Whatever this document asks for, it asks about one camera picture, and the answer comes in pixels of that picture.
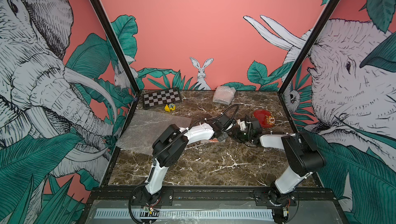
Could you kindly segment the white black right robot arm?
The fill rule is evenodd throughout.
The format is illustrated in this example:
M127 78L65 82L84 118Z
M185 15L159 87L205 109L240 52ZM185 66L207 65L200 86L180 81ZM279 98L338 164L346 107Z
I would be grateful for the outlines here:
M273 183L278 194L291 193L303 180L326 165L324 156L307 132L264 132L259 121L249 117L237 120L236 124L233 135L240 143L285 152L288 167Z

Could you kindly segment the clear bubble wrap sheet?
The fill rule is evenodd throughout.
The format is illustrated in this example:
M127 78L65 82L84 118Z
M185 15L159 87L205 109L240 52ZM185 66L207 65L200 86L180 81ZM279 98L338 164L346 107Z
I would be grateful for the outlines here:
M150 155L155 140L172 124L185 128L190 126L191 118L151 110L136 110L116 146L123 150Z

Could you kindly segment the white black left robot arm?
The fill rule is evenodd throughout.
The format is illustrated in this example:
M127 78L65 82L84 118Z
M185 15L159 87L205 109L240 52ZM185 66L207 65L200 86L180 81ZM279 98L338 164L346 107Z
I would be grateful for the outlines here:
M154 196L161 191L168 169L179 160L188 145L202 140L222 141L235 124L235 119L223 114L196 121L187 128L175 124L168 126L153 143L153 164L145 181L145 192Z

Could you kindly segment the pink bubble bundle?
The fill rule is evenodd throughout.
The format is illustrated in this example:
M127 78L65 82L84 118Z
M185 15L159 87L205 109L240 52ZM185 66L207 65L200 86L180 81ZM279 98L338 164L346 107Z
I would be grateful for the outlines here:
M206 143L221 143L217 138L213 139L204 139L200 141L201 144L206 144Z

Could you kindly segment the red floral dinner plate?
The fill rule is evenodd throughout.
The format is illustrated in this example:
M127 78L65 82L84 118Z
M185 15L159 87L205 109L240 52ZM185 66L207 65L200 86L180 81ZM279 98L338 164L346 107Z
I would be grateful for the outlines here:
M253 116L259 121L264 129L272 128L275 126L274 116L265 109L258 109L253 112Z

